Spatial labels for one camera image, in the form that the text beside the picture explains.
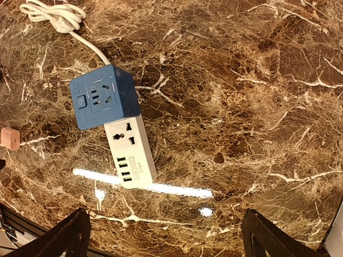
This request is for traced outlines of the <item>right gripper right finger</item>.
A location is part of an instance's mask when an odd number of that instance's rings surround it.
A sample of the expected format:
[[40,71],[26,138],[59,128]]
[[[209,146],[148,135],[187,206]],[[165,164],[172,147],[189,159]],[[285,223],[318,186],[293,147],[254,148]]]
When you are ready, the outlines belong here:
[[246,256],[321,256],[284,233],[261,213],[247,209],[241,225]]

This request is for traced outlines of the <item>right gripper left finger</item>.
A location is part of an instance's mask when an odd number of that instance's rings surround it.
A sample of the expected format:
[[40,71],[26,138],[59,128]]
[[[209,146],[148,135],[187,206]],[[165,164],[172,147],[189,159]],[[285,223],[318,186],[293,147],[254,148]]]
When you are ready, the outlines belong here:
[[90,216],[79,208],[34,241],[6,256],[86,256],[91,233]]

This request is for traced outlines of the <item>white power strip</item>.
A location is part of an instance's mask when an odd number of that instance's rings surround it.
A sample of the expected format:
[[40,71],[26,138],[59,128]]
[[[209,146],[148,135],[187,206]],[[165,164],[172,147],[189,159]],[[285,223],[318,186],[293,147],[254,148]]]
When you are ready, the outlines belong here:
[[124,188],[150,186],[156,168],[142,116],[104,124],[110,151]]

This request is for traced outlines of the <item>pink cube charger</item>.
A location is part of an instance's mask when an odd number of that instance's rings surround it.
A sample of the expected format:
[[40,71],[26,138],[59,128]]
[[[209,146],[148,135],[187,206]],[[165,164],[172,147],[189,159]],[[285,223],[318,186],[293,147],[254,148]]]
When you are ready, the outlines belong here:
[[10,127],[1,129],[1,146],[15,151],[20,148],[20,132]]

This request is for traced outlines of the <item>dark blue cube plug adapter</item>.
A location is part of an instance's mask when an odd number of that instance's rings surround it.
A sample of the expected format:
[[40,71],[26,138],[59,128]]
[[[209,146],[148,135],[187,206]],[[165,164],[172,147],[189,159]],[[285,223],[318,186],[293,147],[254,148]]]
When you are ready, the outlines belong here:
[[71,80],[69,86],[80,130],[140,115],[133,76],[118,67],[98,68]]

